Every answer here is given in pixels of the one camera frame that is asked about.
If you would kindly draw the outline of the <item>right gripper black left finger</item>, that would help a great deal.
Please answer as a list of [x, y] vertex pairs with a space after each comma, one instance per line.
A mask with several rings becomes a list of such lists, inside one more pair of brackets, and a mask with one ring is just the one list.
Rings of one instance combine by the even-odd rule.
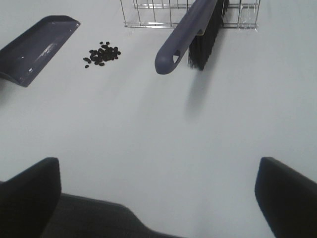
[[61, 195], [57, 158], [45, 158], [0, 183], [0, 236], [39, 238]]

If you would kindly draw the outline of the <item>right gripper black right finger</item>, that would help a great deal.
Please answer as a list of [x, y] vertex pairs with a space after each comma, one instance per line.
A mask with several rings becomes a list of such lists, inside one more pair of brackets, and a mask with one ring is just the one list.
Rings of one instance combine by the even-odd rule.
[[263, 157], [255, 197], [276, 238], [317, 236], [316, 182], [273, 157]]

